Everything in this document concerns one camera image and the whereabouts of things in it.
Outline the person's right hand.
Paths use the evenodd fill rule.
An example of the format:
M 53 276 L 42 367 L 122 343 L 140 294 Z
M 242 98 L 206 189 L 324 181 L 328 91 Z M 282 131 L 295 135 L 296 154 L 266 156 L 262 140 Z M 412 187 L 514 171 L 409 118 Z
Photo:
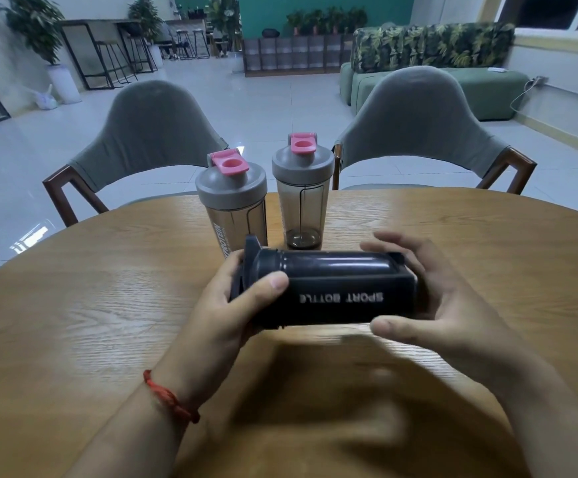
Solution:
M 414 320 L 435 321 L 443 337 L 429 350 L 472 380 L 486 385 L 519 362 L 542 359 L 454 268 L 431 240 L 377 231 L 363 241 L 366 252 L 402 252 L 420 284 Z

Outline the person's left hand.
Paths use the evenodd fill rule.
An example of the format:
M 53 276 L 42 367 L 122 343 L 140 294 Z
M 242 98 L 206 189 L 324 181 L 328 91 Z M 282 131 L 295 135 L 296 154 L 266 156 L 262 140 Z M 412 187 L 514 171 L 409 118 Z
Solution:
M 200 294 L 169 349 L 151 371 L 193 410 L 200 408 L 231 371 L 241 347 L 258 332 L 252 323 L 231 324 L 229 293 L 243 251 L 232 253 Z

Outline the black sport shaker bottle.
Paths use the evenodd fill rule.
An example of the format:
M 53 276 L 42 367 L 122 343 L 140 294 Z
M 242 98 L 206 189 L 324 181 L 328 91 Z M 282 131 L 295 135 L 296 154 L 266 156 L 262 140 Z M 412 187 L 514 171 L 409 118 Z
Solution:
M 380 315 L 416 313 L 418 278 L 400 252 L 271 249 L 248 235 L 229 299 L 272 272 L 284 272 L 289 284 L 253 317 L 261 329 L 363 324 Z

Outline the person's left forearm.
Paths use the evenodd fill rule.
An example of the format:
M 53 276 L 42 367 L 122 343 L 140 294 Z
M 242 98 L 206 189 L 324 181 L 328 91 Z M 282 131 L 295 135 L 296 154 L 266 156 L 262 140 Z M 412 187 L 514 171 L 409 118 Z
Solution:
M 171 478 L 182 437 L 200 415 L 155 383 L 149 369 L 143 381 L 64 478 Z

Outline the grey shaker bottle pink cap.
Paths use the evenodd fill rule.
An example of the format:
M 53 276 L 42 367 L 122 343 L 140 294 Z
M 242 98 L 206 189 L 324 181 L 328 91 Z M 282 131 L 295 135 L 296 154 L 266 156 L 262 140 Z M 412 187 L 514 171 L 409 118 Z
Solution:
M 335 157 L 318 144 L 315 132 L 294 132 L 272 157 L 288 249 L 322 246 L 326 208 Z

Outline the grey chair with wooden arms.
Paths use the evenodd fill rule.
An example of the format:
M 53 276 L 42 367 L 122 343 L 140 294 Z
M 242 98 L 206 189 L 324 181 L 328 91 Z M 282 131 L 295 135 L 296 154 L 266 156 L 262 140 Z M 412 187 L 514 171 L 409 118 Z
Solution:
M 64 225 L 78 223 L 63 187 L 72 185 L 98 213 L 97 196 L 125 177 L 171 166 L 206 168 L 207 155 L 229 148 L 194 96 L 180 85 L 152 79 L 123 88 L 98 135 L 43 181 Z
M 332 189 L 343 169 L 363 160 L 413 156 L 449 162 L 481 178 L 489 189 L 509 167 L 507 192 L 520 195 L 537 163 L 490 134 L 468 106 L 458 81 L 442 69 L 418 65 L 390 72 L 373 88 L 333 147 Z

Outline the wooden low shelf unit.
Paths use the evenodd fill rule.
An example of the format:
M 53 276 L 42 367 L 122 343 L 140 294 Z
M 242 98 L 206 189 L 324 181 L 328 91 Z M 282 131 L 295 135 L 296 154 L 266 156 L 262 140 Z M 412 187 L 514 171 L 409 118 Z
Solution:
M 245 39 L 245 77 L 339 73 L 352 47 L 351 34 Z

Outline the black bar stool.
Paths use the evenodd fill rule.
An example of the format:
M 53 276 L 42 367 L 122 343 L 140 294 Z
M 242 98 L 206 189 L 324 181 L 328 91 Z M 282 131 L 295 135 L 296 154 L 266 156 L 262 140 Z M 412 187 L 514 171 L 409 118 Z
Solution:
M 127 56 L 116 40 L 96 40 L 95 46 L 110 88 L 120 88 L 138 81 Z
M 196 58 L 196 53 L 191 46 L 191 39 L 189 37 L 189 31 L 183 29 L 177 29 L 175 47 L 177 50 L 177 55 L 180 60 L 192 60 Z
M 195 58 L 199 60 L 210 58 L 210 47 L 206 40 L 206 31 L 204 29 L 193 29 L 192 33 Z
M 153 73 L 158 70 L 150 46 L 142 35 L 128 28 L 121 29 L 124 33 L 124 47 L 131 70 L 135 74 Z

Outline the green sofa with leaf cushions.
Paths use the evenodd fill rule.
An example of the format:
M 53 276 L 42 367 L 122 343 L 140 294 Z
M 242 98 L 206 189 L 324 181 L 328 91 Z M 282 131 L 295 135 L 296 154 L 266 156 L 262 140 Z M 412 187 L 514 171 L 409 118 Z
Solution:
M 515 116 L 531 79 L 504 67 L 515 26 L 500 22 L 394 25 L 357 29 L 339 88 L 353 113 L 391 72 L 413 66 L 443 70 L 458 81 L 479 121 Z

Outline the tall green potted plant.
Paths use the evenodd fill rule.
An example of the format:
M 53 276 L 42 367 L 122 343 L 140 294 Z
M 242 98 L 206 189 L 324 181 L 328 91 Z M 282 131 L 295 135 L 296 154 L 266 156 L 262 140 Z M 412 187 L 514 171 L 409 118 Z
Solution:
M 240 49 L 242 22 L 238 0 L 208 0 L 206 14 L 218 57 L 226 58 Z

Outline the row of small potted plants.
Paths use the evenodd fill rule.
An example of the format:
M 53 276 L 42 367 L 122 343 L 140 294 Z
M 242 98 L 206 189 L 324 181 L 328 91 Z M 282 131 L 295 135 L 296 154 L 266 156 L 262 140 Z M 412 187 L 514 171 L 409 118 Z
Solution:
M 331 6 L 326 10 L 315 9 L 308 13 L 303 10 L 293 11 L 286 15 L 286 22 L 294 36 L 352 34 L 367 25 L 368 15 L 363 7 L 344 10 Z

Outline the white plastic bag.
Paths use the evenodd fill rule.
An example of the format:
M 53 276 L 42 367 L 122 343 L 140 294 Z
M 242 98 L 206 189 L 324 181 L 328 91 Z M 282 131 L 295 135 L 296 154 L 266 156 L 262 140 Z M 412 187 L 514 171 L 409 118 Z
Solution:
M 28 89 L 28 92 L 32 94 L 35 104 L 40 110 L 50 111 L 57 109 L 59 103 L 53 95 L 53 85 L 50 84 L 45 92 L 39 92 L 36 90 Z

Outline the large plant in white pot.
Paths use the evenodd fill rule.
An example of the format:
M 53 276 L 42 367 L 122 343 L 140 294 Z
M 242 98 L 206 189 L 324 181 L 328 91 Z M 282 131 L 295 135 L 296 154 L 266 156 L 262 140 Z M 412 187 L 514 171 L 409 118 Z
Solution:
M 61 63 L 62 23 L 66 20 L 51 0 L 6 0 L 0 16 L 23 46 L 45 62 L 46 72 L 63 104 L 82 101 L 70 70 Z

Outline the black frame high table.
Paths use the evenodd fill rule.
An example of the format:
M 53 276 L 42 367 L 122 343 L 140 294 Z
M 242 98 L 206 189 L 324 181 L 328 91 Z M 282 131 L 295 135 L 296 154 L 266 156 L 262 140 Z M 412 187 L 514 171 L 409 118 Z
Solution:
M 121 30 L 124 28 L 137 31 L 138 27 L 129 20 L 67 20 L 62 23 L 64 46 L 86 91 L 115 89 L 109 87 L 103 76 L 95 41 L 116 40 L 127 56 Z

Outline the window with white frame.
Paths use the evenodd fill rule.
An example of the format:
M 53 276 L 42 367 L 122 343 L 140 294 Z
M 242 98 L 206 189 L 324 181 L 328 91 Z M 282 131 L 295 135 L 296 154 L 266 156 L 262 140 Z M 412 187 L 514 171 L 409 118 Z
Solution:
M 578 31 L 578 0 L 503 0 L 496 20 L 522 29 Z

